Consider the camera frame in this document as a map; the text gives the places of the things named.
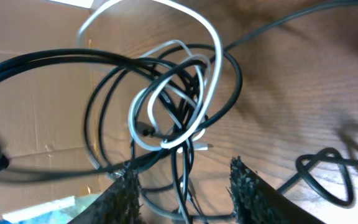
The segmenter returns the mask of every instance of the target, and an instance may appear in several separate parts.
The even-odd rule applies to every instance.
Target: brown wooden surface
[[[320,1],[180,2],[209,19],[227,45],[255,28]],[[91,36],[94,48],[130,57],[170,39],[211,43],[207,31],[194,19],[152,1],[120,2],[93,24]],[[295,173],[295,159],[302,154],[330,146],[340,150],[344,157],[358,157],[358,7],[332,9],[296,19],[231,53],[244,73],[241,96],[201,139],[200,142],[214,147],[196,153],[190,175],[196,198],[206,214],[232,211],[226,187],[233,156],[241,156],[276,188]],[[171,59],[179,62],[183,56],[178,54]],[[104,72],[101,68],[93,71],[96,83]],[[139,80],[135,75],[126,78],[109,107],[104,135],[114,162],[129,158],[126,116],[133,96],[146,84]],[[233,86],[234,74],[225,62],[208,114],[225,104]],[[158,113],[162,121],[171,123],[165,112]],[[326,223],[356,223],[358,170],[349,171],[356,188],[353,209],[331,205],[303,181],[285,196]],[[312,174],[330,192],[344,195],[336,166],[320,164]],[[144,186],[161,186],[171,179],[170,160],[165,159],[142,174],[141,182]],[[103,177],[101,183],[108,184]],[[153,195],[152,199],[168,210],[177,207],[173,192]],[[146,207],[143,216],[149,223],[170,223]]]

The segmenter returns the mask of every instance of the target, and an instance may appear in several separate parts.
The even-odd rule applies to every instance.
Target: wood grain
[[[257,27],[319,1],[180,2],[210,20],[227,45]],[[137,57],[170,39],[211,43],[207,31],[192,18],[156,2],[135,0],[120,2],[110,9],[93,24],[91,36],[95,48],[129,57]],[[241,156],[274,187],[295,173],[295,159],[302,154],[316,153],[329,146],[340,150],[344,157],[358,158],[358,7],[301,17],[231,53],[244,73],[241,96],[233,109],[207,130],[201,141],[214,147],[196,153],[191,172],[196,197],[206,214],[232,210],[226,187],[233,156]],[[178,54],[170,59],[179,62],[183,56]],[[104,73],[96,68],[93,75],[99,80]],[[114,162],[129,158],[125,117],[133,96],[144,85],[135,76],[127,78],[115,98],[119,106],[113,103],[110,106],[114,113],[107,115],[105,134],[109,136],[106,145]],[[225,63],[208,114],[225,104],[233,86],[232,68]],[[303,181],[285,196],[326,223],[356,223],[358,170],[349,170],[357,197],[353,209],[331,205]],[[336,166],[320,164],[312,174],[333,194],[344,195]],[[145,186],[168,184],[170,161],[159,162],[142,174],[141,181]],[[173,192],[153,195],[152,199],[168,210],[176,208]],[[149,223],[170,223],[144,209],[143,216]]]

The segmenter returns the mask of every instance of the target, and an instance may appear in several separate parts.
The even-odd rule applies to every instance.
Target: cardboard box
[[[88,9],[48,1],[0,0],[0,62],[39,50],[72,48]],[[38,68],[0,83],[0,138],[18,166],[92,169],[81,135],[92,91],[89,65]],[[3,213],[99,192],[97,176],[28,185],[0,184]]]

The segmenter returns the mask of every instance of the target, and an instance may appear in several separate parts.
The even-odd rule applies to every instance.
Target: wooden table
[[[227,45],[264,24],[320,1],[180,2],[210,20]],[[135,0],[111,8],[93,25],[90,37],[94,48],[129,57],[138,57],[170,39],[211,43],[207,31],[194,19],[156,2]],[[230,53],[244,74],[242,92],[232,110],[208,128],[201,139],[213,148],[196,153],[190,175],[205,214],[232,211],[226,188],[233,156],[241,156],[276,188],[295,173],[295,159],[302,154],[335,147],[344,157],[358,158],[358,7],[317,12],[287,22]],[[179,62],[184,56],[178,54],[170,59]],[[94,81],[104,74],[95,68]],[[109,107],[104,134],[114,162],[129,158],[126,114],[134,95],[147,84],[139,80],[135,75],[126,78]],[[208,114],[225,104],[233,86],[234,74],[225,62]],[[166,112],[155,110],[166,125],[172,123]],[[358,170],[349,168],[349,172],[357,198],[350,210],[325,201],[304,181],[285,196],[326,223],[356,223]],[[336,166],[320,164],[312,174],[334,195],[344,196]],[[171,176],[170,161],[165,159],[142,174],[141,182],[144,186],[161,186],[170,183]],[[101,183],[108,185],[103,177]],[[172,191],[151,198],[168,210],[177,208]],[[170,223],[146,207],[142,215],[149,223]]]

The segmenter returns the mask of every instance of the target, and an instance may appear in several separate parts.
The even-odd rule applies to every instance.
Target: tangled cable
[[[119,2],[120,0],[110,0],[103,4],[97,9],[87,21],[81,26],[78,31],[77,40],[78,44],[81,43],[82,33],[86,28],[107,8]],[[234,105],[239,97],[242,87],[242,73],[239,64],[235,58],[227,51],[242,44],[243,42],[273,28],[283,24],[291,19],[309,14],[311,12],[329,9],[332,7],[339,6],[352,6],[357,5],[358,0],[353,1],[333,1],[317,4],[315,6],[300,10],[294,14],[279,19],[269,25],[261,27],[250,34],[243,36],[243,38],[229,44],[227,47],[222,48],[220,38],[213,28],[213,26],[204,19],[201,15],[195,11],[188,9],[185,6],[177,4],[168,0],[154,0],[168,6],[174,7],[181,10],[198,21],[200,21],[209,31],[211,37],[214,40],[214,46],[206,44],[184,44],[179,40],[171,40],[162,45],[146,52],[137,59],[127,58],[122,55],[104,52],[100,50],[90,49],[58,49],[58,50],[46,50],[42,52],[35,52],[31,54],[21,55],[12,59],[6,60],[0,63],[0,82],[6,80],[19,73],[43,67],[47,65],[55,65],[59,63],[98,63],[114,65],[112,71],[110,71],[96,86],[92,92],[89,102],[85,110],[85,120],[83,125],[83,135],[85,145],[89,154],[89,158],[92,164],[95,166],[95,170],[86,171],[50,171],[50,170],[29,170],[21,168],[8,168],[0,174],[1,182],[13,182],[13,183],[29,183],[29,182],[40,182],[48,180],[61,180],[70,177],[80,177],[84,175],[107,173],[111,178],[120,175],[120,172],[124,169],[137,170],[141,173],[154,164],[160,159],[170,156],[172,160],[172,176],[173,183],[157,189],[142,188],[141,195],[143,196],[145,203],[150,206],[156,213],[161,216],[171,218],[173,220],[184,220],[187,223],[191,223],[192,220],[199,220],[202,222],[209,222],[213,220],[228,220],[233,218],[233,214],[227,215],[190,215],[186,208],[186,200],[192,200],[191,194],[188,191],[188,177],[195,161],[195,150],[205,149],[206,144],[195,144],[204,134],[206,128],[214,124],[222,116],[224,116]],[[164,49],[171,45],[177,45],[172,47],[158,57],[149,57],[152,54]],[[215,53],[215,56],[208,58],[205,55],[193,54],[191,49],[205,49],[211,50]],[[173,54],[177,51],[184,50],[188,57],[184,58],[182,62],[176,64],[168,60],[164,60],[167,55]],[[233,93],[227,103],[214,115],[207,116],[206,111],[213,98],[216,85],[218,83],[219,74],[221,73],[223,58],[225,58],[234,68],[234,74],[236,79]],[[168,69],[167,72],[161,73],[157,70],[157,66],[163,66]],[[186,69],[189,67],[195,67],[196,74],[189,74]],[[132,137],[131,141],[131,159],[122,163],[112,164],[106,153],[105,146],[103,144],[103,124],[106,110],[108,108],[110,99],[114,93],[114,90],[119,85],[120,81],[128,73],[136,73],[141,77],[145,78],[150,82],[147,88],[141,90],[136,97],[132,100],[130,110],[128,112],[128,127]],[[90,114],[93,108],[93,103],[99,94],[100,90],[112,79],[115,75],[117,78],[110,87],[104,103],[101,107],[101,112],[98,119],[97,128],[97,145],[100,151],[101,158],[95,156],[94,151],[90,146],[90,137],[88,134],[88,123],[90,120]],[[172,81],[172,77],[177,76],[180,84],[184,87],[180,87]],[[171,95],[166,91],[171,90],[174,94],[178,95],[181,100],[179,104],[175,104],[172,100]],[[150,96],[147,102],[147,114],[151,125],[138,121],[139,111],[141,110],[146,98]],[[173,126],[166,132],[163,133],[160,126],[155,120],[154,116],[154,103],[159,100],[163,107],[168,111],[169,116],[173,120]],[[160,138],[162,141],[158,146],[151,146],[143,142],[140,136],[152,136]],[[135,156],[135,145],[138,145],[150,152],[136,157]],[[183,175],[178,176],[177,172],[177,152],[183,152]],[[329,157],[328,154],[334,154],[334,157]],[[102,166],[100,159],[107,164]],[[310,160],[307,165],[303,165],[303,160]],[[319,161],[331,162],[339,164],[340,171],[345,180],[347,189],[347,200],[343,201],[335,196],[331,195],[317,181],[310,175],[309,170]],[[287,183],[282,185],[278,191],[284,193],[288,190],[297,180],[303,178],[306,183],[310,185],[312,189],[317,191],[322,197],[329,200],[330,202],[340,205],[348,206],[354,201],[354,192],[351,184],[350,176],[346,166],[358,166],[358,161],[353,159],[343,159],[337,150],[333,148],[323,149],[317,155],[304,155],[296,160],[296,168],[298,173],[295,174]],[[167,190],[174,189],[178,199],[180,212],[173,213],[166,211],[154,203],[148,198],[147,194],[159,193]]]

